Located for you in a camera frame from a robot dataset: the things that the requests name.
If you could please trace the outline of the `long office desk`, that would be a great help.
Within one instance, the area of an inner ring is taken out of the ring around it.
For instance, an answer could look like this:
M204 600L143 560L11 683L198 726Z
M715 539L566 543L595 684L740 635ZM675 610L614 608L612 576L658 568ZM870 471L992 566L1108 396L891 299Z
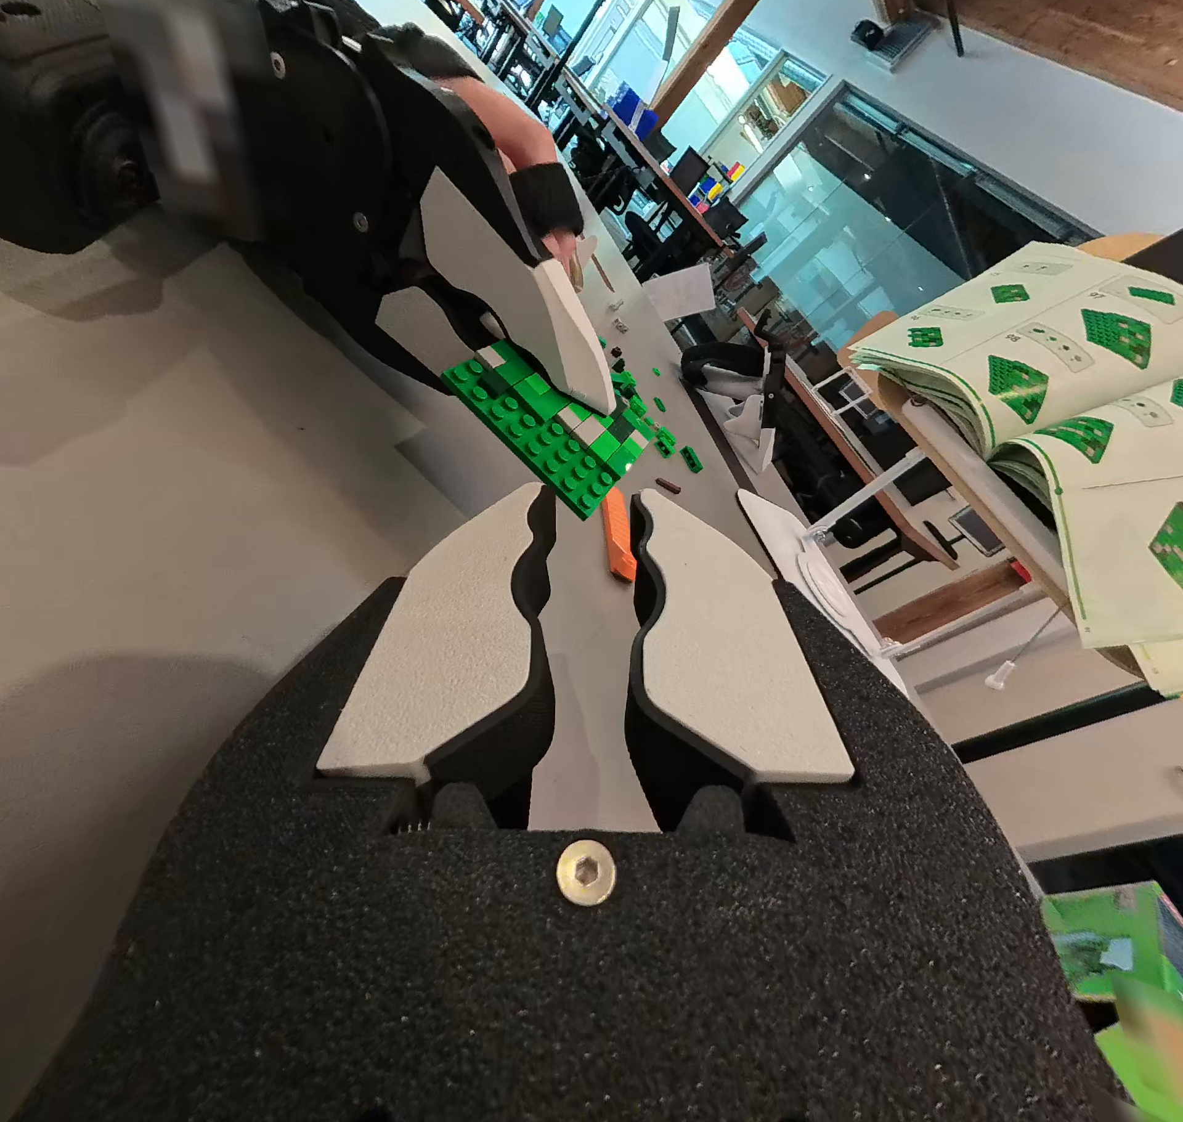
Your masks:
M597 211L614 209L635 192L652 194L658 217L652 230L641 236L629 228L627 249L639 251L645 272L687 267L698 255L731 257L727 234L719 234L673 173L645 139L612 106L591 95L572 72L568 57L574 47L555 51L553 41L517 7L515 0L423 0L454 34L461 36L494 78L513 85L515 68L528 72L523 101L540 114L544 102L566 106L555 131L561 150L572 141L586 141L595 156L572 160L580 185Z

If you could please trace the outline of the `white paper sheet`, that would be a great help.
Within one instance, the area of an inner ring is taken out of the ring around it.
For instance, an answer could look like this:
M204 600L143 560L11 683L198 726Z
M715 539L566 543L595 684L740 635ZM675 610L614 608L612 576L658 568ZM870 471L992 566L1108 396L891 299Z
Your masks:
M704 314L717 307L711 265L704 261L650 276L641 288L662 322Z

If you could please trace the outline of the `scattered small lego pieces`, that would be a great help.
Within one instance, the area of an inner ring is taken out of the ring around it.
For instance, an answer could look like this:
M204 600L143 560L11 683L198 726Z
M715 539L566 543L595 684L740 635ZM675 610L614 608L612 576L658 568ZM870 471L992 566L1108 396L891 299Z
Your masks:
M616 476L658 459L656 475L673 484L704 469L704 427L681 379L681 349L648 297L605 295L589 305L608 364L614 406L599 415L589 450Z

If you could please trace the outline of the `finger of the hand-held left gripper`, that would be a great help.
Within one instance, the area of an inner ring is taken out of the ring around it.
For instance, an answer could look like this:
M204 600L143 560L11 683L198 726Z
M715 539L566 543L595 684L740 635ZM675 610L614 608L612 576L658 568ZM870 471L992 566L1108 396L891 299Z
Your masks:
M561 263L528 265L441 167L423 186L420 211L427 263L481 299L557 391L608 413L616 402L608 364Z
M374 356L399 373L442 373L505 339L494 310L463 288L402 288L376 314Z

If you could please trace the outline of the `green cardboard lego box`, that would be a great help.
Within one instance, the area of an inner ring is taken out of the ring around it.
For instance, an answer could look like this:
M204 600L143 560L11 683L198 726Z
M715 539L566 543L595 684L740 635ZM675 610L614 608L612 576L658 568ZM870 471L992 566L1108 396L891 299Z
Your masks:
M1055 892L1042 919L1139 1120L1181 1120L1181 912L1154 881Z

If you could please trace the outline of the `green lego plate with tiles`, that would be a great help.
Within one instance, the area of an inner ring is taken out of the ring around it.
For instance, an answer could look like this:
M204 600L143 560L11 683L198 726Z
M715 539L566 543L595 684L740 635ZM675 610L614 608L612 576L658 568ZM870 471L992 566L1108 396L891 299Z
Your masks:
M589 450L607 413L557 391L511 341L482 347L441 379L580 520L629 473L616 476Z

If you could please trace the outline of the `person's left hand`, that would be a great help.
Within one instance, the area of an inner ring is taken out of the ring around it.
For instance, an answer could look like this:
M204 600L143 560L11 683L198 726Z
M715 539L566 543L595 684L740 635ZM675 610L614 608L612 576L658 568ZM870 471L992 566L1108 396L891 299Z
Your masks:
M492 135L524 225L580 291L584 288L580 259L584 209L549 129L538 116L479 78L442 78L441 83L463 99Z

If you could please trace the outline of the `orange brick separator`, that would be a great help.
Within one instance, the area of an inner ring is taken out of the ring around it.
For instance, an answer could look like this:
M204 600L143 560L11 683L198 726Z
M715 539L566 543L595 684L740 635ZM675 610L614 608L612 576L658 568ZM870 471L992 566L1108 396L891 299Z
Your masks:
M612 486L605 494L599 515L608 574L618 581L635 581L637 560L629 549L629 509L620 488Z

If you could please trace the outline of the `white rounded tray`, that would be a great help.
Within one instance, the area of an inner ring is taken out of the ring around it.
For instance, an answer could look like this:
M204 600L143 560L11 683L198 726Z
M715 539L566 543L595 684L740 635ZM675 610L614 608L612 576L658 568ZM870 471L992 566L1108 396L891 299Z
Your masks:
M778 576L795 585L908 698L906 681L885 656L877 631L805 522L746 488L736 490L736 499Z

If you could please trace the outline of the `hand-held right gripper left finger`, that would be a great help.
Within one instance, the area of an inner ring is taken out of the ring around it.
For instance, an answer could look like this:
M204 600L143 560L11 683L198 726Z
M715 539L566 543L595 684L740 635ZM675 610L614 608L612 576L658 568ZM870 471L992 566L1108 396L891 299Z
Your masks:
M511 578L553 496L524 482L404 578L316 759L322 776L444 778L461 736L524 692L532 629Z

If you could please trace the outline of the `brown-edged desk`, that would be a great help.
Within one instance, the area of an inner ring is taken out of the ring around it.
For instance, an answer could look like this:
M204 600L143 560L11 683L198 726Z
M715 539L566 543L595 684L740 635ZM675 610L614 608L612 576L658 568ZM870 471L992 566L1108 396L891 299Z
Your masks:
M900 507L900 494L895 480L885 478L885 469L864 450L862 442L851 433L839 413L822 400L816 387L813 387L805 373L797 368L797 362L786 360L786 385L795 394L797 402L813 415L826 436L835 444L845 463L862 480L862 490L855 496L855 507L864 501L876 499L885 515L898 530L904 551L912 557L927 562L939 562L956 570L956 553L944 547L939 538L923 528L918 528L906 511Z

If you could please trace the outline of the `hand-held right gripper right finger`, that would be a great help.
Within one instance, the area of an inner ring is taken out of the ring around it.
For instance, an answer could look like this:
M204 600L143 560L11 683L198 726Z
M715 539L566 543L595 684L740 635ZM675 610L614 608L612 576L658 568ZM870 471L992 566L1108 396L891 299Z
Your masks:
M855 763L773 578L654 488L633 509L656 585L635 639L645 711L740 780L847 784Z

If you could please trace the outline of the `small tablet screen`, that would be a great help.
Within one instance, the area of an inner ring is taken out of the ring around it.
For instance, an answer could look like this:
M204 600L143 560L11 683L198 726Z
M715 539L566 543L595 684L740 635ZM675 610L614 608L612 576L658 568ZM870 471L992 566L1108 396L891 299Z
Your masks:
M1003 541L969 505L948 515L948 522L954 528L954 547L960 543L971 543L973 549L982 553L984 557L992 557L1003 549Z

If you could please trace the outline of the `glass window wall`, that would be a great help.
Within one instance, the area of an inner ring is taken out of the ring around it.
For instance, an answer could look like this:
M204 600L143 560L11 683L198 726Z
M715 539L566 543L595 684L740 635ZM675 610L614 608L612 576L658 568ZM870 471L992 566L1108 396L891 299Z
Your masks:
M870 316L935 301L1028 242L1099 236L849 85L792 135L738 207L742 238L763 236L757 312L797 343L837 351Z

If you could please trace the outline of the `wooden ceiling beam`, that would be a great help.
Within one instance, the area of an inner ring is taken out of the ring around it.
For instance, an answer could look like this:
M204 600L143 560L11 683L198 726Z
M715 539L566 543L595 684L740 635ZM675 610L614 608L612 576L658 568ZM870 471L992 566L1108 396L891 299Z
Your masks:
M656 112L658 125L664 125L687 99L689 91L727 47L734 32L746 22L752 9L759 1L761 0L721 0L698 36L689 43L685 55L660 81L660 87L652 99L652 110Z

